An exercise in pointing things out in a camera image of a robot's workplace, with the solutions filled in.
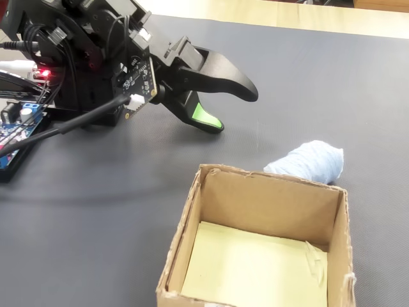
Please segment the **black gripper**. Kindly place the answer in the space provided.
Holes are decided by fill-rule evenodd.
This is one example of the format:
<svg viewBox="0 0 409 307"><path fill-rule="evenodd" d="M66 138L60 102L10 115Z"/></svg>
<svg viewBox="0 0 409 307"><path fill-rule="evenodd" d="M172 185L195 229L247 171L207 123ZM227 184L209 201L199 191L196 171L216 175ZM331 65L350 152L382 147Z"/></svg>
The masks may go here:
<svg viewBox="0 0 409 307"><path fill-rule="evenodd" d="M186 36L170 42L150 23L149 12L129 16L129 26L129 94L138 103L162 104L183 123L219 134L224 124L204 109L197 91L257 101L254 83L224 55L196 49Z"/></svg>

